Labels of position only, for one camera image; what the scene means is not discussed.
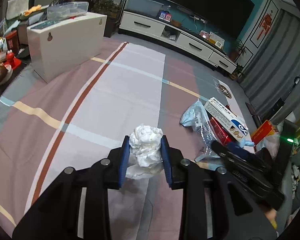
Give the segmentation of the light blue quilted cloth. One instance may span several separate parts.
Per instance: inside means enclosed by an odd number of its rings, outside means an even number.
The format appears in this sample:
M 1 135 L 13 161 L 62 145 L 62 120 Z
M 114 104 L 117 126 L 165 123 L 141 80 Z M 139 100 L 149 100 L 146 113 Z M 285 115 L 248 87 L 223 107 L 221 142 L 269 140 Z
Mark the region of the light blue quilted cloth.
M 239 146 L 241 148 L 243 148 L 244 146 L 254 147 L 255 143 L 253 141 L 243 139 L 242 141 L 239 142 Z

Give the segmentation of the white tissue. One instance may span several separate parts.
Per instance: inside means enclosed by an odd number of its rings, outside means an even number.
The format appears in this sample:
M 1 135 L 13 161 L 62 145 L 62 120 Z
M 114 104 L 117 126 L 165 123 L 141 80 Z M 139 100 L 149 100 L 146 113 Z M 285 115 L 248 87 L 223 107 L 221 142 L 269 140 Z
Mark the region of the white tissue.
M 161 157 L 160 128 L 141 124 L 129 136 L 129 164 L 126 178 L 133 180 L 149 179 L 163 169 Z

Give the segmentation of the red cigarette box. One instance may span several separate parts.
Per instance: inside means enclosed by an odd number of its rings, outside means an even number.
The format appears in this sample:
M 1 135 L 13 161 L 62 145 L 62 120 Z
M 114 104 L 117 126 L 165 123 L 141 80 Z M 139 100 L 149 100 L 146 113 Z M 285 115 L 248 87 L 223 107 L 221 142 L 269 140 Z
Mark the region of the red cigarette box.
M 235 142 L 235 139 L 228 133 L 228 131 L 214 118 L 210 118 L 211 125 L 215 132 L 216 137 L 223 146 L 230 142 Z

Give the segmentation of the white blue medicine box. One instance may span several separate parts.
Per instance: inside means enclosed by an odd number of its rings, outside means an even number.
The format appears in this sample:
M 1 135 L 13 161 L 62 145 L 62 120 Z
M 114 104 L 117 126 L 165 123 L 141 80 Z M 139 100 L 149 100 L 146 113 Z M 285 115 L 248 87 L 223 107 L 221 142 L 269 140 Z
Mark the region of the white blue medicine box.
M 246 139 L 249 131 L 245 123 L 216 98 L 207 100 L 204 107 L 238 142 Z

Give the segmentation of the clear blue plastic bag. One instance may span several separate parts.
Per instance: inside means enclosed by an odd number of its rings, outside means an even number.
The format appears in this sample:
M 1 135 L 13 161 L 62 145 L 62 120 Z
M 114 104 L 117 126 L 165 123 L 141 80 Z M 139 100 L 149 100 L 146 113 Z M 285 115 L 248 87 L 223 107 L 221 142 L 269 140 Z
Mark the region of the clear blue plastic bag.
M 212 143 L 218 141 L 213 130 L 209 116 L 202 102 L 198 99 L 181 116 L 179 123 L 184 127 L 191 127 L 194 132 L 200 135 L 203 142 L 195 162 L 205 160 L 218 160 L 220 156 L 212 150 Z

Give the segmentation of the white plastic bag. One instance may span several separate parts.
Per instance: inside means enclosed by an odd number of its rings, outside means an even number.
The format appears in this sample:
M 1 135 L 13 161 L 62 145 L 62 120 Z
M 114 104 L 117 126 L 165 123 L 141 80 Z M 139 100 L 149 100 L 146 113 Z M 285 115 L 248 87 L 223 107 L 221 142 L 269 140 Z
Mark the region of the white plastic bag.
M 266 136 L 261 141 L 261 146 L 265 147 L 272 159 L 275 159 L 280 145 L 280 133 L 275 133 L 273 135 Z

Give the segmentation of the small potted plant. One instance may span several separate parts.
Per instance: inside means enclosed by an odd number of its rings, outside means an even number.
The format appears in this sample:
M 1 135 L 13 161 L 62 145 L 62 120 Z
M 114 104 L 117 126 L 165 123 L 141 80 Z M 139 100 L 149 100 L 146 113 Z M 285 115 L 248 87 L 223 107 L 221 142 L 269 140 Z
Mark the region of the small potted plant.
M 235 70 L 231 73 L 230 79 L 237 80 L 243 73 L 243 66 L 239 63 L 236 63 Z

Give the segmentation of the tall potted plant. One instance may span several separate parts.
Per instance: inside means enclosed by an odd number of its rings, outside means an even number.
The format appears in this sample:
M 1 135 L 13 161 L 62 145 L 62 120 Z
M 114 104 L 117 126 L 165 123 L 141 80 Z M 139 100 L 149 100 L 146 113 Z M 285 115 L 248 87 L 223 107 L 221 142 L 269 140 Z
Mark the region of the tall potted plant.
M 246 46 L 243 44 L 242 40 L 238 38 L 232 42 L 229 59 L 235 62 L 239 56 L 246 53 Z

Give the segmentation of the white tv cabinet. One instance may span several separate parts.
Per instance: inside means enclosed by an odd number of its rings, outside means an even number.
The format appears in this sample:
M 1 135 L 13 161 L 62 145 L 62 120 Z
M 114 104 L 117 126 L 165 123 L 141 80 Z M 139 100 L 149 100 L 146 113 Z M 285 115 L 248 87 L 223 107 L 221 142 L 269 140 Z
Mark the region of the white tv cabinet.
M 178 49 L 182 49 L 210 63 L 216 68 L 220 67 L 230 74 L 236 69 L 235 63 L 231 61 L 222 50 L 210 44 L 207 40 L 197 38 L 164 21 L 125 10 L 119 31 L 128 31 L 164 42 Z

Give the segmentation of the white storage box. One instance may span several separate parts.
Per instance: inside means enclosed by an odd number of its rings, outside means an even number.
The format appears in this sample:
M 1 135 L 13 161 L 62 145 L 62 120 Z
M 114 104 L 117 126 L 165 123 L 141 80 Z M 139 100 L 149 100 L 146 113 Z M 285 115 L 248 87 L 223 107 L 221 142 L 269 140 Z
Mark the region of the white storage box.
M 107 16 L 93 12 L 27 27 L 32 67 L 49 83 L 101 51 Z

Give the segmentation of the red chinese knot decoration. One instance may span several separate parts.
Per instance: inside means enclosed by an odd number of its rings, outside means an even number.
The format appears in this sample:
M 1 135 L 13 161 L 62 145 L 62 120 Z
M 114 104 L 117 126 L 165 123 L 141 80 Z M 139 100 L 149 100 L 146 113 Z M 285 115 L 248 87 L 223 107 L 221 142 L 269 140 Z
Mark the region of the red chinese knot decoration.
M 271 28 L 272 21 L 273 21 L 273 19 L 271 17 L 271 14 L 265 14 L 262 21 L 259 24 L 259 28 L 261 28 L 261 32 L 259 33 L 257 40 L 259 40 L 263 34 L 267 35 L 268 31 Z

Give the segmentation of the potted green plant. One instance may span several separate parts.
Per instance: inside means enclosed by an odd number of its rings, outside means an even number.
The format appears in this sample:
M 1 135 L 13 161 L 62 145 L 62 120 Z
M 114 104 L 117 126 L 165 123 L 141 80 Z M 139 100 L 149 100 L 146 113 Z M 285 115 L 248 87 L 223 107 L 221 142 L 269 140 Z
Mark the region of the potted green plant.
M 107 16 L 104 30 L 105 37 L 111 37 L 120 24 L 122 5 L 113 0 L 99 0 L 92 6 L 92 12 Z

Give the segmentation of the clear plastic container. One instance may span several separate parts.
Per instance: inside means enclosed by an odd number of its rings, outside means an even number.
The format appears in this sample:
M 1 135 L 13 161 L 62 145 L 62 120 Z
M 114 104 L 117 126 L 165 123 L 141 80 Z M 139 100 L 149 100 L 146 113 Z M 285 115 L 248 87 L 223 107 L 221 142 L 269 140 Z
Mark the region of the clear plastic container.
M 47 8 L 47 19 L 58 21 L 71 17 L 82 16 L 87 13 L 88 7 L 88 2 L 68 2 L 49 6 Z

